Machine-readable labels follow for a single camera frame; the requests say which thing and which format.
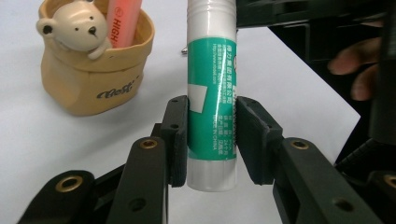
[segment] bear nose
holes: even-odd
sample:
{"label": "bear nose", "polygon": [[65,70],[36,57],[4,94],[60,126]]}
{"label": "bear nose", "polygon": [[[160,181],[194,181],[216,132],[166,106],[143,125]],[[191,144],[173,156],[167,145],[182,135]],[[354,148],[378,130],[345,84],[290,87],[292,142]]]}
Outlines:
{"label": "bear nose", "polygon": [[88,30],[88,33],[90,33],[91,35],[95,35],[95,33],[96,33],[96,27],[91,27],[89,30]]}

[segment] green label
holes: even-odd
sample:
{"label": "green label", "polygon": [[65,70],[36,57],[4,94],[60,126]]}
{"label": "green label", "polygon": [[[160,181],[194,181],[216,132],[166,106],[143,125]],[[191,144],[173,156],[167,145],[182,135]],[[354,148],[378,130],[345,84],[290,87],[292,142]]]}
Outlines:
{"label": "green label", "polygon": [[209,37],[190,42],[188,49],[191,107],[194,103],[189,111],[189,157],[206,161],[234,159],[236,44]]}

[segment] white glue stick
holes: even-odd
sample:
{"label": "white glue stick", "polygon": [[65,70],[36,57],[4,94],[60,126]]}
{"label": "white glue stick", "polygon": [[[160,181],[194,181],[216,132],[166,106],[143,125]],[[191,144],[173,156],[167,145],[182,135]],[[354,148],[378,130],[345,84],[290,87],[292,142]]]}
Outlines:
{"label": "white glue stick", "polygon": [[235,0],[189,0],[187,11],[187,184],[225,191],[236,185]]}

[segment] bear ear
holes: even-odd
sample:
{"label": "bear ear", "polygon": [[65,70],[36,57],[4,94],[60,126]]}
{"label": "bear ear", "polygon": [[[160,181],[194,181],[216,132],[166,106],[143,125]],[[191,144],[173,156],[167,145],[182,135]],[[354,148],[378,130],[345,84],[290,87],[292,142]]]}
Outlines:
{"label": "bear ear", "polygon": [[44,37],[53,38],[55,34],[53,33],[53,28],[55,27],[55,20],[43,18],[38,20],[35,25],[37,31]]}

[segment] glue stick cap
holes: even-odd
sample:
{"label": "glue stick cap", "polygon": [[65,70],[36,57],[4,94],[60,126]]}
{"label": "glue stick cap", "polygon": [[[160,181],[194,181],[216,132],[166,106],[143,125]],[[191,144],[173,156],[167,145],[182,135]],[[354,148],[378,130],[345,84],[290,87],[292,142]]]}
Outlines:
{"label": "glue stick cap", "polygon": [[219,192],[230,190],[236,185],[236,159],[227,161],[187,161],[187,184],[190,188]]}
{"label": "glue stick cap", "polygon": [[189,0],[187,43],[207,36],[220,36],[236,42],[234,0]]}

